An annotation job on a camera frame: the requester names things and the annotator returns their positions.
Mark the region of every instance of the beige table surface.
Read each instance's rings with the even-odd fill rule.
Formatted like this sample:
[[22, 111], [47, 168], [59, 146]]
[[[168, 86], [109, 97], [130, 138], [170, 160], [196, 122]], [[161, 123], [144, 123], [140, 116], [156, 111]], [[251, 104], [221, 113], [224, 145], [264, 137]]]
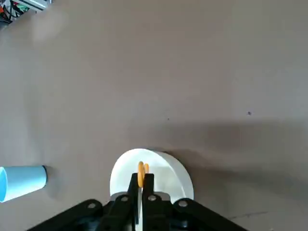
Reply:
[[109, 199], [125, 151], [170, 152], [251, 231], [307, 230], [308, 2], [63, 0], [0, 34], [0, 165], [48, 166], [0, 204], [23, 231]]

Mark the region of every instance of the cup rim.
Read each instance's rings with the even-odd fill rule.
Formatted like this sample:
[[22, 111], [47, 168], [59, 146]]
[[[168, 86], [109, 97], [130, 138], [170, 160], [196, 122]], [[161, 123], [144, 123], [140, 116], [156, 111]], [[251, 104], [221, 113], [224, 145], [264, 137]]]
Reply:
[[8, 179], [4, 167], [0, 167], [0, 202], [4, 202], [8, 187]]

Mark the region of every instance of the orange object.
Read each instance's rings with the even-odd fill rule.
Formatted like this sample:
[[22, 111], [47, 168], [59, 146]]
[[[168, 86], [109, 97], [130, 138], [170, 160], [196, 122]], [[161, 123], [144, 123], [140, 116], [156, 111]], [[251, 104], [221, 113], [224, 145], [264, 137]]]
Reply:
[[143, 188], [144, 175], [149, 173], [149, 169], [150, 167], [148, 164], [143, 165], [142, 161], [138, 163], [138, 186], [140, 188]]
[[145, 164], [144, 165], [144, 172], [149, 173], [149, 170], [150, 170], [149, 164]]

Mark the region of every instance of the white cylinder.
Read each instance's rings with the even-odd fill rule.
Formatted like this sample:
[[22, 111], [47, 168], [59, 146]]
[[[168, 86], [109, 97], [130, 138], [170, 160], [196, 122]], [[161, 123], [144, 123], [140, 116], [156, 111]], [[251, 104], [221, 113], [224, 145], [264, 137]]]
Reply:
[[0, 202], [41, 189], [46, 181], [43, 166], [0, 167]]

